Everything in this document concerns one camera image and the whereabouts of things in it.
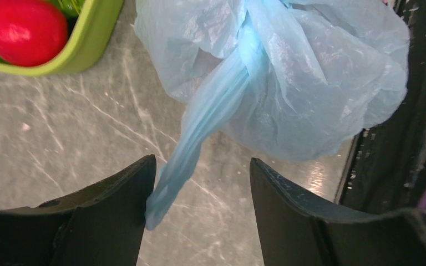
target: marble countertop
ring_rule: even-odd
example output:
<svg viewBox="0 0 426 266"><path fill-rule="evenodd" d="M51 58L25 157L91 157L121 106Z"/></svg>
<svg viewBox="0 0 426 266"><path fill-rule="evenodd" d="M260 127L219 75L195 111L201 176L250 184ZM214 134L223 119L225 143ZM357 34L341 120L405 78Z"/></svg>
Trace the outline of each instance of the marble countertop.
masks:
<svg viewBox="0 0 426 266"><path fill-rule="evenodd" d="M134 1L126 1L104 56L83 73L38 78L0 73L0 209L34 207L144 155L155 154L158 163L169 158L184 105L162 89L134 34L135 16ZM263 265L250 158L263 159L332 200L348 147L296 164L214 134L163 223L145 233L138 265Z"/></svg>

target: red vegetable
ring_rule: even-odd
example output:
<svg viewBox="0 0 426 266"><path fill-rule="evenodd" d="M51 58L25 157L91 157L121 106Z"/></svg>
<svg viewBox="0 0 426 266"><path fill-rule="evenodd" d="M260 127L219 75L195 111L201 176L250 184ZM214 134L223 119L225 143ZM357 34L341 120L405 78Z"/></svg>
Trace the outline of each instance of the red vegetable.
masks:
<svg viewBox="0 0 426 266"><path fill-rule="evenodd" d="M68 23L45 0L0 0L0 57L22 67L53 59L66 45Z"/></svg>

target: green plastic bowl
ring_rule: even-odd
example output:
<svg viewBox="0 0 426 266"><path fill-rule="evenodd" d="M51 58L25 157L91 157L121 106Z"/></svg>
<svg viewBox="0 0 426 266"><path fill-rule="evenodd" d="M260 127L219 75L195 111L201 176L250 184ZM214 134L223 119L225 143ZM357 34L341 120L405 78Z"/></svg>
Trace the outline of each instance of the green plastic bowl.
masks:
<svg viewBox="0 0 426 266"><path fill-rule="evenodd" d="M124 0L85 0L63 50L51 61L30 68L0 63L0 72L41 76L76 73L95 64L104 53Z"/></svg>

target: translucent plastic bag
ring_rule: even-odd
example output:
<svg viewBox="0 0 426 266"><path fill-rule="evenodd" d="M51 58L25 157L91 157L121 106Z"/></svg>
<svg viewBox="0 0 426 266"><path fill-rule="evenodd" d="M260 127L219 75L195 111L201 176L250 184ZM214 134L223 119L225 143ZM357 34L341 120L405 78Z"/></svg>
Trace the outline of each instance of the translucent plastic bag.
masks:
<svg viewBox="0 0 426 266"><path fill-rule="evenodd" d="M408 29L380 0L137 0L136 8L135 32L166 92L188 103L147 202L147 229L213 132L311 160L387 120L406 93Z"/></svg>

